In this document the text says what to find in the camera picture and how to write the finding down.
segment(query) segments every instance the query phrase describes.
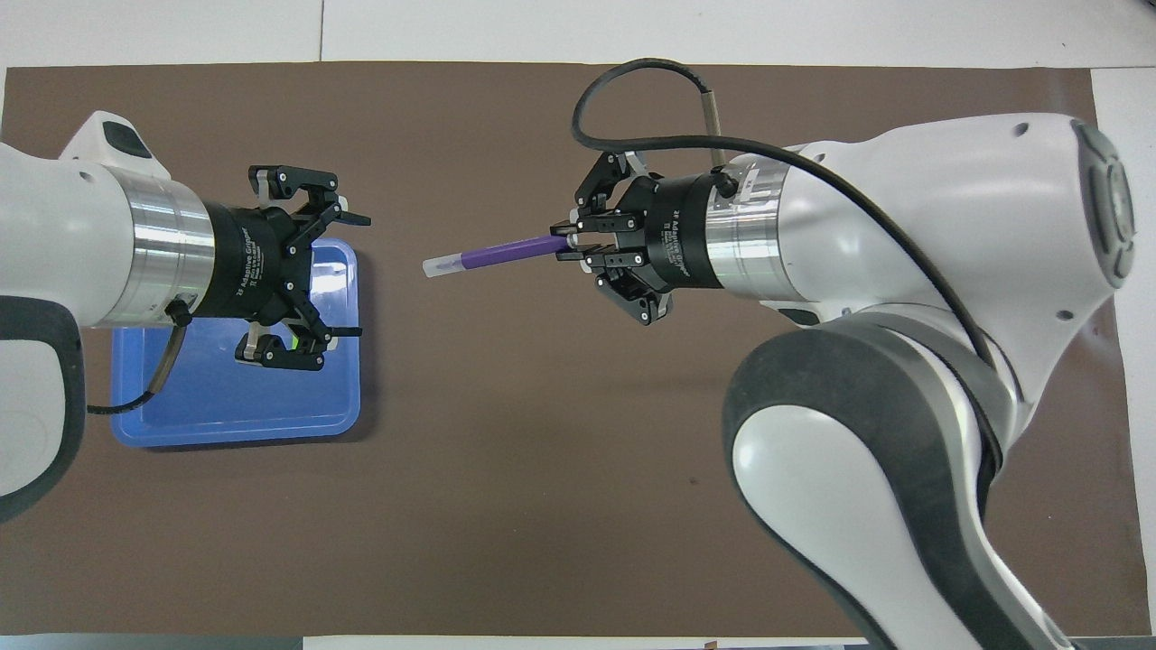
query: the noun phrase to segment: silver metal ring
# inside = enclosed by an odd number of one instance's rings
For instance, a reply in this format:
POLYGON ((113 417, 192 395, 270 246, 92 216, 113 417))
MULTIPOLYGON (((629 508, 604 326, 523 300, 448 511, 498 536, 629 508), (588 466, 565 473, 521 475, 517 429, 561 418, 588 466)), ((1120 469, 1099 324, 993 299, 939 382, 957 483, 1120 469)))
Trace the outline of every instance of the silver metal ring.
POLYGON ((727 171, 739 182, 729 199, 712 190, 706 202, 706 254, 729 291, 761 301, 802 301, 779 249, 779 200, 791 168, 746 154, 727 171))
POLYGON ((102 326, 171 325, 164 308, 178 294, 191 311, 213 278, 213 223, 197 194, 175 180, 109 168, 128 199, 133 261, 120 298, 102 326))

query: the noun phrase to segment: cable connector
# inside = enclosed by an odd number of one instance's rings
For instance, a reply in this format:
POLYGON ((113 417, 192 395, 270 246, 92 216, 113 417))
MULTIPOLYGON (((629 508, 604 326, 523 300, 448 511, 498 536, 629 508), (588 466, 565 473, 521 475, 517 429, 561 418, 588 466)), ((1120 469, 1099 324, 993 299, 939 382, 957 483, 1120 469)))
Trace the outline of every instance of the cable connector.
POLYGON ((193 322, 193 313, 188 311, 188 302, 185 296, 177 296, 165 305, 164 313, 172 319, 177 327, 187 327, 193 322))
POLYGON ((733 176, 724 171, 725 168, 725 164, 712 168, 711 182, 714 183, 714 189, 719 191, 720 197, 729 199, 739 193, 739 182, 735 180, 733 176))

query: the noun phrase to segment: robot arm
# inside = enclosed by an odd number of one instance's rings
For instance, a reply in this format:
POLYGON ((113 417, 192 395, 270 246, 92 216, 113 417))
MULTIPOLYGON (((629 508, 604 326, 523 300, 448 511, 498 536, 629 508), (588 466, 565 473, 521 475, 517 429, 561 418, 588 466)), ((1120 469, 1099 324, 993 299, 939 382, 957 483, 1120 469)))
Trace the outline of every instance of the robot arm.
MULTIPOLYGON (((696 75, 661 64, 706 96, 696 75)), ((609 141, 580 128, 584 102, 638 67, 612 69, 576 108, 576 138, 602 153, 570 220, 550 229, 557 259, 578 261, 643 325, 670 312, 674 289, 725 288, 805 326, 735 374, 726 455, 751 512, 873 647, 1072 648, 992 549, 981 516, 1061 353, 1131 268, 1114 148, 1069 117, 1005 115, 662 178, 631 149, 724 139, 609 141), (867 217, 872 200, 898 236, 867 217), (614 243, 584 244, 587 232, 614 243), (933 264, 916 264, 917 249, 933 264)))
POLYGON ((344 210, 332 173, 253 167, 250 183, 257 208, 202 201, 106 112, 55 161, 0 145, 0 522, 47 492, 76 453, 79 327, 183 333, 192 318, 243 318, 251 327, 238 361, 302 370, 321 369, 334 337, 360 335, 325 324, 310 302, 311 244, 334 221, 369 220, 344 210), (297 190, 307 200, 287 212, 297 190), (281 322, 298 341, 291 349, 268 333, 281 322))

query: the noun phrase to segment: blue tray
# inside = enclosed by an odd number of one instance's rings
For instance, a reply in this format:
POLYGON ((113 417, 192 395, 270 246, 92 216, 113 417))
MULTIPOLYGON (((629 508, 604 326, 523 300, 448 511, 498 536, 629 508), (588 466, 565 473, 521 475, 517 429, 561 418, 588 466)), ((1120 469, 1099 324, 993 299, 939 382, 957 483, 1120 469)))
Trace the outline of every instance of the blue tray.
MULTIPOLYGON (((313 304, 331 326, 357 325, 357 260, 340 239, 313 243, 313 304)), ((361 414, 360 348, 339 339, 319 371, 238 363, 243 320, 193 319, 164 389, 141 408, 112 418, 128 446, 169 446, 306 436, 334 436, 361 414)), ((272 328, 290 344, 289 330, 272 328)), ((112 401, 143 392, 161 359, 168 328, 124 328, 112 335, 112 401)))

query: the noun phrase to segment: brown tabletop surface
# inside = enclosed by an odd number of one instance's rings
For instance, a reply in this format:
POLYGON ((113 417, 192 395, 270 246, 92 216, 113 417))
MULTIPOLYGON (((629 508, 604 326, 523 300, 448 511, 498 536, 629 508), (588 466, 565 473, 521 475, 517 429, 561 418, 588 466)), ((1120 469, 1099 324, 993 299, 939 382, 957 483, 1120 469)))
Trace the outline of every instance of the brown tabletop surface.
MULTIPOLYGON (((594 160, 570 140, 570 112, 601 69, 9 69, 2 139, 27 153, 55 157, 104 109, 202 198, 254 205, 247 165, 296 164, 336 172, 375 222, 329 231, 361 269, 354 428, 146 451, 90 416, 62 482, 0 529, 0 633, 858 636, 724 465, 729 376, 786 319, 684 290, 644 328, 550 259, 422 275, 425 258, 565 219, 594 160)), ((727 134, 780 145, 994 112, 1095 119, 1087 71, 702 72, 727 134)), ((669 74, 596 103, 601 133, 701 128, 692 90, 669 74)), ((668 176, 710 164, 650 162, 668 176)), ((106 332, 86 334, 90 401, 108 399, 109 347, 106 332)), ((987 520, 1066 631, 1148 633, 1111 305, 1064 357, 987 520)))

